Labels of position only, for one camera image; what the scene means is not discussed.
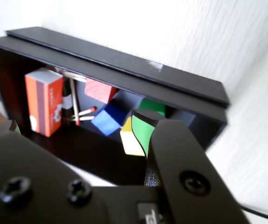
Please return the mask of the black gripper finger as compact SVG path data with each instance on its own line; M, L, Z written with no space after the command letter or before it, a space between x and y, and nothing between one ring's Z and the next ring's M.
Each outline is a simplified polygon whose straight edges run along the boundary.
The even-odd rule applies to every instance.
M164 194L171 224L247 224L238 203L180 120L148 109L134 109L132 117L154 128L148 162Z
M0 135L3 135L9 131L21 133L15 120L8 120L4 123L0 123Z

